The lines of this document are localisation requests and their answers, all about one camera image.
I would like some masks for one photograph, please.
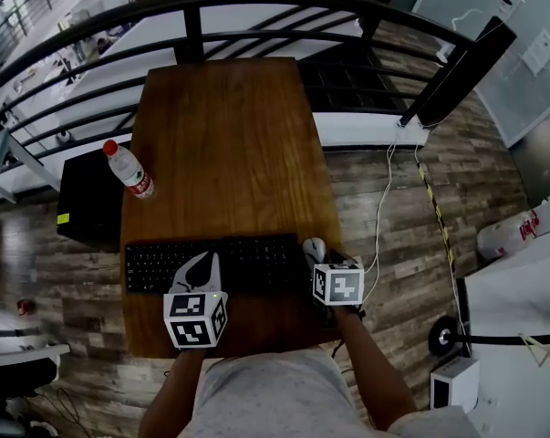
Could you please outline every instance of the white mouse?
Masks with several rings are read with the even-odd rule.
[[[307,238],[303,242],[303,253],[310,255],[318,263],[323,263],[326,258],[326,243],[318,237]]]

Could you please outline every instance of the yellow label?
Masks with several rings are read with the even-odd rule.
[[[65,224],[70,222],[70,213],[60,214],[57,217],[57,224]]]

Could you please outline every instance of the black wheel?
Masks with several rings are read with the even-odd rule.
[[[451,317],[437,319],[429,332],[429,351],[436,357],[447,355],[455,347],[455,341],[446,339],[448,334],[457,334],[457,320]]]

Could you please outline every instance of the plastic water bottle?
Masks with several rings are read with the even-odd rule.
[[[114,140],[108,140],[102,147],[108,156],[109,166],[120,181],[138,198],[147,198],[153,194],[153,180],[143,170],[137,158],[127,148],[119,146]]]
[[[540,219],[534,210],[488,225],[477,234],[477,249],[487,260],[514,255],[536,238],[538,225]]]

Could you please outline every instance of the floor below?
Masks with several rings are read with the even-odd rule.
[[[403,38],[419,43],[413,36]],[[407,66],[389,57],[383,61]],[[369,264],[376,209],[387,183],[386,152],[330,152],[326,157],[345,248]],[[456,276],[462,276],[477,268],[477,232],[527,208],[520,176],[473,94],[431,133],[419,158],[449,230]],[[392,173],[379,222],[379,284],[364,307],[365,324],[419,407],[426,408],[430,372],[439,363],[428,351],[427,335],[437,318],[455,315],[456,309],[441,233],[413,151],[395,152]],[[44,393],[54,398],[56,388],[64,387],[95,436],[134,437],[171,361],[134,358],[125,350],[119,256],[57,235],[56,218],[54,193],[18,205],[0,203],[0,310],[15,312],[19,298],[33,298],[37,320],[71,347],[62,358],[59,380]],[[374,271],[368,273],[368,284],[375,277]],[[335,346],[323,347],[331,352]],[[350,368],[345,348],[336,361],[342,371]],[[344,376],[366,421],[353,372]],[[43,398],[31,402],[67,436],[83,436]]]

